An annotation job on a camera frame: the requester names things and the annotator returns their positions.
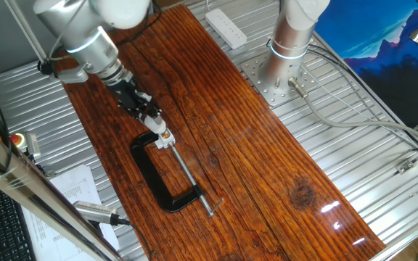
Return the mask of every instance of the wood grain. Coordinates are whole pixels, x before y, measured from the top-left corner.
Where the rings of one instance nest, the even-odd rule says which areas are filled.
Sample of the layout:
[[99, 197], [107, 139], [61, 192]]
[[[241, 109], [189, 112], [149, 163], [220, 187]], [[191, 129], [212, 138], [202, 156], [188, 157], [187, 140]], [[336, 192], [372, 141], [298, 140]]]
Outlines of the wood grain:
[[[110, 35], [117, 42], [134, 32]], [[385, 247], [186, 7], [165, 11], [119, 58], [163, 109], [209, 202], [225, 199], [212, 218], [199, 202], [161, 210], [129, 151], [144, 126], [116, 107], [98, 77], [66, 85], [156, 259], [368, 260]], [[169, 149], [147, 151], [173, 195], [190, 188]]]

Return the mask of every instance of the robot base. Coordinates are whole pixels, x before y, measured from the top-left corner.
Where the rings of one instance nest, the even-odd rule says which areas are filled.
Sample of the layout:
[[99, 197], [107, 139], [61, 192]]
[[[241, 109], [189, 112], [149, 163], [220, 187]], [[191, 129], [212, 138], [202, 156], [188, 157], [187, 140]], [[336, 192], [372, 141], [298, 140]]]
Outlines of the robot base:
[[[261, 80], [259, 80], [259, 65], [266, 60], [267, 54], [268, 53], [265, 53], [246, 61], [242, 64], [242, 70], [246, 73], [247, 78], [251, 80], [256, 91], [264, 97], [270, 107], [276, 107], [291, 98], [296, 97], [298, 93], [296, 93], [292, 88], [285, 91], [275, 88], [275, 86], [266, 86]], [[314, 84], [314, 79], [305, 70], [301, 72], [301, 77], [298, 78], [298, 81], [302, 83], [302, 87], [306, 87], [306, 89], [308, 89], [308, 84]]]

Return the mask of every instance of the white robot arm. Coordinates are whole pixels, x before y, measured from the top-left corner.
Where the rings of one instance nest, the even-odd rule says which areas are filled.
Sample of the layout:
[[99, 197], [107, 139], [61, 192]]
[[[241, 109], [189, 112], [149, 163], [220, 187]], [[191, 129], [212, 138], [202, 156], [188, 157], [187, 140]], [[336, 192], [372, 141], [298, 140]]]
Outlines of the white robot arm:
[[118, 59], [118, 49], [102, 25], [128, 29], [145, 17], [149, 0], [37, 0], [33, 11], [56, 36], [79, 66], [59, 73], [63, 83], [88, 80], [96, 74], [119, 99], [119, 107], [164, 139], [175, 141], [152, 97]]

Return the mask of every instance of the blue poster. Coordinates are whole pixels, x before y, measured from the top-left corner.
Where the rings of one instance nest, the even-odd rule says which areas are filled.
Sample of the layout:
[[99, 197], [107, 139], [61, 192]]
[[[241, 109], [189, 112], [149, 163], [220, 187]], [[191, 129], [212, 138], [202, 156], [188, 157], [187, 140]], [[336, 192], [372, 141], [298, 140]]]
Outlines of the blue poster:
[[331, 0], [317, 33], [403, 122], [418, 124], [415, 0]]

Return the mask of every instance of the white power strip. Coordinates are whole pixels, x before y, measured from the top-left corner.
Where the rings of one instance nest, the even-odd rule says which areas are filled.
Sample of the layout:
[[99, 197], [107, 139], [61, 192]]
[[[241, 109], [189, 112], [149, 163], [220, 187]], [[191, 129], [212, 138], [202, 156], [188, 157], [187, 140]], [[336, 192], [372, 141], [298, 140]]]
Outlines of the white power strip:
[[207, 13], [206, 21], [232, 49], [246, 44], [246, 35], [220, 9]]

